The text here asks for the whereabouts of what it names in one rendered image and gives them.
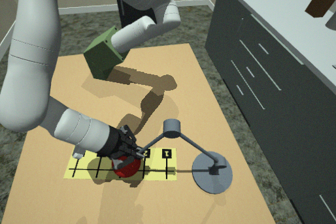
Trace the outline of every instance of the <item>green cube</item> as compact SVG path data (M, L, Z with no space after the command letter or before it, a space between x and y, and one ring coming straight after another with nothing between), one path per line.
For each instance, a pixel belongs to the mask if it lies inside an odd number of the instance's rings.
M84 52L84 57L92 76L98 80L106 80L113 67L124 62L128 52L118 53L112 46L111 37L117 32L116 26L105 31L92 41Z

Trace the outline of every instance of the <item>yellow mat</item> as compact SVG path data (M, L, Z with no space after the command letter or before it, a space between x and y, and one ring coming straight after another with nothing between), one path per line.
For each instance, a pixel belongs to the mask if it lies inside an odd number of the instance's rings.
M112 168L108 157L97 157L96 153L86 151L84 157L70 157L63 178L78 180L167 180L176 181L176 149L149 148L144 153L138 172L121 178Z

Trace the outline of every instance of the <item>red ball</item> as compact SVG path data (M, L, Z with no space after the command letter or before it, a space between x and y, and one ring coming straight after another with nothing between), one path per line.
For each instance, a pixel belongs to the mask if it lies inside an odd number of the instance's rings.
M122 156L119 157L118 160L125 160L127 157L126 156ZM122 178L128 178L130 176L133 176L135 173L137 173L137 171L139 170L141 165L141 160L140 159L134 159L134 161L132 163L130 163L129 165L126 165L124 168L118 169L118 170L113 170L115 174L117 174L118 176L122 177Z

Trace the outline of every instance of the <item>floor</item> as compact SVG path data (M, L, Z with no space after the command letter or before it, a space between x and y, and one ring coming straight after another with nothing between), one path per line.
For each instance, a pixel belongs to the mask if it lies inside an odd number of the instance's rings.
M274 220L278 224L300 224L300 219L279 180L204 48L212 10L208 6L178 9L182 21L178 28L138 47L190 44ZM112 26L121 29L118 12L62 15L60 19L62 44L59 56L82 54L94 38ZM0 62L0 89L6 75L7 63L8 50ZM0 221L6 208L26 134L9 131L0 125Z

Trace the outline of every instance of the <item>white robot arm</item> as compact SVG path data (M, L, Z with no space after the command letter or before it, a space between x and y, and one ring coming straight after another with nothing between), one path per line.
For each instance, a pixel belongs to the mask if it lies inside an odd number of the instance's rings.
M124 1L139 10L153 8L157 24L145 16L119 30L111 43L120 53L180 25L174 0ZM0 94L0 123L17 132L40 125L53 137L74 144L74 157L78 159L85 150L109 157L121 149L125 152L124 136L128 136L127 146L134 147L129 141L133 137L126 134L127 130L117 130L85 116L50 96L60 44L57 0L18 0L8 69ZM128 154L135 149L136 146L130 148Z

